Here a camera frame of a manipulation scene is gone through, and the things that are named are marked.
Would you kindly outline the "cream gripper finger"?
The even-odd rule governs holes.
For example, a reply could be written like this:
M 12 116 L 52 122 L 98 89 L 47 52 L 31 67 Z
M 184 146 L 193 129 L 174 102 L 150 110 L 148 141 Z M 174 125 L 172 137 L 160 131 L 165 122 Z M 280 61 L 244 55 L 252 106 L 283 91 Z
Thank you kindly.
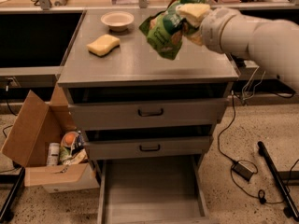
M 195 33 L 193 33 L 191 35 L 187 35 L 187 38 L 191 42 L 193 42 L 193 44 L 195 44 L 197 46 L 202 46 L 203 45 L 201 33 L 199 31 L 196 31 Z
M 176 8 L 176 13 L 192 27 L 198 28 L 211 11 L 209 4 L 184 4 Z

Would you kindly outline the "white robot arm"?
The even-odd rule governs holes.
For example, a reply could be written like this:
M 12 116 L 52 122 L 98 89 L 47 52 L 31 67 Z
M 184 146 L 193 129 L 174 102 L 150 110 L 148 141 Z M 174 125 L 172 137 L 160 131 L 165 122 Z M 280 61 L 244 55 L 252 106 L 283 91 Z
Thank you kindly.
M 292 21 L 268 20 L 228 7 L 185 4 L 176 14 L 197 31 L 189 39 L 217 53 L 251 60 L 299 92 L 299 26 Z

